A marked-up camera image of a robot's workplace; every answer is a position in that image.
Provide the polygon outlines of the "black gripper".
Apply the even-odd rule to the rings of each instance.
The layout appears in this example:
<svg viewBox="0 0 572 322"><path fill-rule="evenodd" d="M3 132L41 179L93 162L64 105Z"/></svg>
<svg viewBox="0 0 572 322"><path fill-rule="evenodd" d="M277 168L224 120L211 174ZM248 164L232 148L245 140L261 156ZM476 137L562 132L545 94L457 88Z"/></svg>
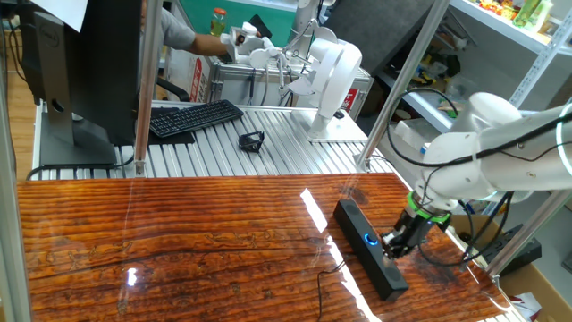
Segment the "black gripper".
<svg viewBox="0 0 572 322"><path fill-rule="evenodd" d="M425 213L406 206L393 226L393 230L380 235L383 252L389 259L402 258L404 251L412 251L434 225L447 223L447 212Z"/></svg>

